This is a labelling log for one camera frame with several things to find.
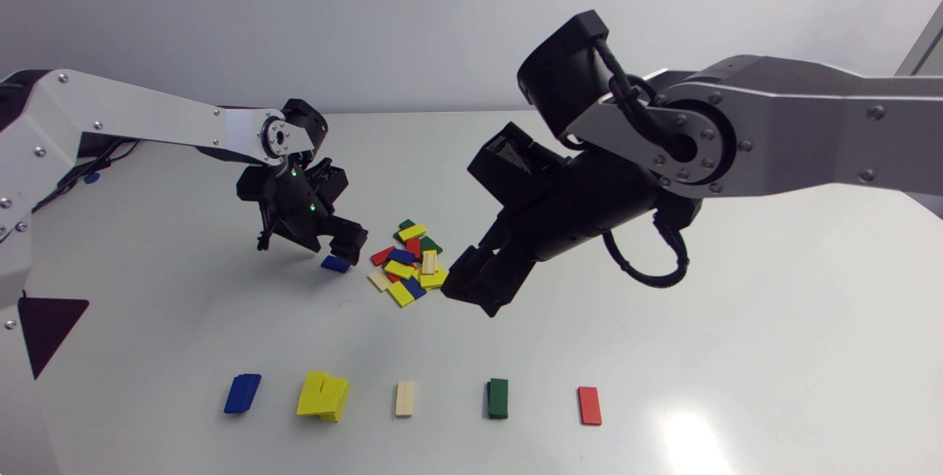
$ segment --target screw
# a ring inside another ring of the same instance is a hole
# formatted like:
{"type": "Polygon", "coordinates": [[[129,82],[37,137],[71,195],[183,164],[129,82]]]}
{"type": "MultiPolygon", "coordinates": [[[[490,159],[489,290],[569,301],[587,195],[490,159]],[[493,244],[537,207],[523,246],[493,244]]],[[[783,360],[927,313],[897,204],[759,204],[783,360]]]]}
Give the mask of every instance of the screw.
{"type": "Polygon", "coordinates": [[[877,121],[883,118],[883,107],[881,105],[868,107],[868,110],[865,110],[865,114],[868,115],[870,119],[877,121]]]}

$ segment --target black triangle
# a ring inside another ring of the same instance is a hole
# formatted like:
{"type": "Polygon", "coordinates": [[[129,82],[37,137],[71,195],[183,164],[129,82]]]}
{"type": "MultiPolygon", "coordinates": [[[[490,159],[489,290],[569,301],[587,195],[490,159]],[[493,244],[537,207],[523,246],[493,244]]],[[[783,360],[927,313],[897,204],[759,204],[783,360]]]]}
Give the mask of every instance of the black triangle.
{"type": "Polygon", "coordinates": [[[36,379],[85,313],[88,300],[22,297],[18,307],[29,363],[36,379]]]}

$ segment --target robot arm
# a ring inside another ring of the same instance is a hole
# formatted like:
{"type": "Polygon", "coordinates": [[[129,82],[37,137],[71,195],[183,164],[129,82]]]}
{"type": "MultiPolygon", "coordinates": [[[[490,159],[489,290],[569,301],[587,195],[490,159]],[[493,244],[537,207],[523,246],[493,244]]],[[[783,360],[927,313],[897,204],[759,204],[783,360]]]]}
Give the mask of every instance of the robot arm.
{"type": "Polygon", "coordinates": [[[513,123],[485,143],[469,172],[504,209],[452,265],[446,296],[493,317],[533,264],[596,236],[634,279],[677,284],[688,264],[681,230],[708,197],[823,183],[943,194],[943,79],[866,79],[752,55],[643,79],[623,72],[607,35],[596,12],[577,15],[521,66],[522,93],[579,154],[560,157],[513,123]],[[650,210],[678,258],[665,276],[631,267],[610,233],[650,210]]]}
{"type": "Polygon", "coordinates": [[[240,199],[259,203],[259,249],[273,233],[319,251],[317,236],[351,264],[367,231],[334,216],[347,186],[323,159],[307,169],[327,136],[316,110],[290,99],[282,110],[204,105],[73,70],[26,70],[0,83],[0,309],[20,295],[30,265],[30,214],[77,162],[84,133],[196,147],[249,163],[240,199]]]}

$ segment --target blue block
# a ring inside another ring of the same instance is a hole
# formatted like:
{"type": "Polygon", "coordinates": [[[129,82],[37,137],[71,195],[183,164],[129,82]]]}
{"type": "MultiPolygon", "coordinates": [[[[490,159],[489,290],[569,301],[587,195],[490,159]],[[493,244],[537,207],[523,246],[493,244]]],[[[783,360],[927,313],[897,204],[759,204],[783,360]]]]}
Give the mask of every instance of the blue block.
{"type": "Polygon", "coordinates": [[[411,264],[416,260],[416,255],[409,250],[393,249],[390,255],[387,256],[387,260],[397,260],[401,264],[411,264]]]}
{"type": "Polygon", "coordinates": [[[324,258],[324,261],[320,262],[320,266],[329,268],[330,270],[336,270],[337,272],[347,272],[351,268],[351,265],[348,264],[347,261],[331,255],[324,258]]]}
{"type": "Polygon", "coordinates": [[[256,397],[256,391],[259,390],[259,382],[262,382],[260,374],[239,374],[233,378],[232,387],[229,387],[229,397],[226,398],[226,406],[222,411],[227,415],[238,415],[248,411],[252,406],[252,400],[256,397]]]}
{"type": "Polygon", "coordinates": [[[425,294],[425,289],[418,283],[415,276],[411,277],[410,280],[403,280],[403,285],[414,298],[419,298],[425,294]]]}

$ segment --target cable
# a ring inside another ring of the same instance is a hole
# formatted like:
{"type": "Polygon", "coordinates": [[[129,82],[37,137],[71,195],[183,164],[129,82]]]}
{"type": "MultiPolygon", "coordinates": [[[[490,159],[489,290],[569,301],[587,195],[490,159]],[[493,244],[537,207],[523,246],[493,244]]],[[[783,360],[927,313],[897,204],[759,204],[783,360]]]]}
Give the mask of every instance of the cable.
{"type": "Polygon", "coordinates": [[[604,231],[603,243],[606,243],[606,249],[609,251],[609,255],[619,264],[619,268],[622,268],[622,270],[628,273],[632,278],[649,287],[671,287],[671,285],[684,280],[684,275],[687,274],[687,265],[690,263],[690,260],[687,259],[687,247],[684,246],[684,238],[681,237],[681,231],[660,224],[657,220],[657,215],[656,229],[658,229],[658,233],[661,234],[667,246],[671,247],[671,250],[674,250],[675,255],[678,256],[678,267],[676,270],[664,276],[651,276],[639,272],[636,267],[632,267],[629,261],[626,261],[625,258],[623,258],[623,254],[620,253],[619,247],[616,245],[616,239],[612,236],[612,231],[604,231]]]}

